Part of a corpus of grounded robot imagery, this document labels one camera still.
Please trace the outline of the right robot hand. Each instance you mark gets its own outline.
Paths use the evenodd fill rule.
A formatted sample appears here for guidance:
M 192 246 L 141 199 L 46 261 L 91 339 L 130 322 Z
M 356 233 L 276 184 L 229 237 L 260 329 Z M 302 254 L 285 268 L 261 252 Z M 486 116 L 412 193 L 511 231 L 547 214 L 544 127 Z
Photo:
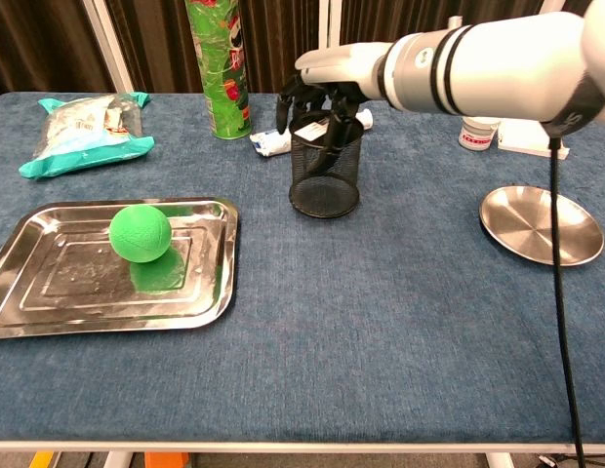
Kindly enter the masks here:
M 308 172 L 319 176 L 337 162 L 346 146 L 361 103 L 383 98 L 379 69 L 391 45 L 385 42 L 355 43 L 307 52 L 295 62 L 295 74 L 278 96 L 276 126 L 283 133 L 288 118 L 298 119 L 318 110 L 326 98 L 331 111 L 324 147 Z

